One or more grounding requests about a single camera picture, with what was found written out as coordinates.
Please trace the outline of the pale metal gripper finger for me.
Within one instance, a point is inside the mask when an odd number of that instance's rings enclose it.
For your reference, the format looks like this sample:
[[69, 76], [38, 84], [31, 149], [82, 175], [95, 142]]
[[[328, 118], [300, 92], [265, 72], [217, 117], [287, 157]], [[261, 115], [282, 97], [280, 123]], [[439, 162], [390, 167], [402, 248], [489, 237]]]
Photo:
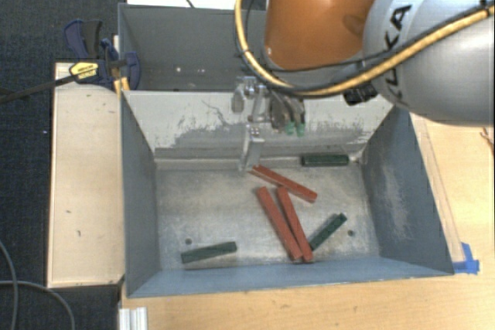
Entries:
[[247, 139], [247, 167], [253, 168], [260, 162], [265, 140], [261, 130], [256, 127], [249, 128]]
[[251, 168], [251, 143], [252, 143], [252, 133], [251, 133], [251, 125], [246, 124], [244, 128], [244, 135], [242, 140], [242, 151], [241, 157], [239, 160], [239, 170], [241, 172], [246, 172]]

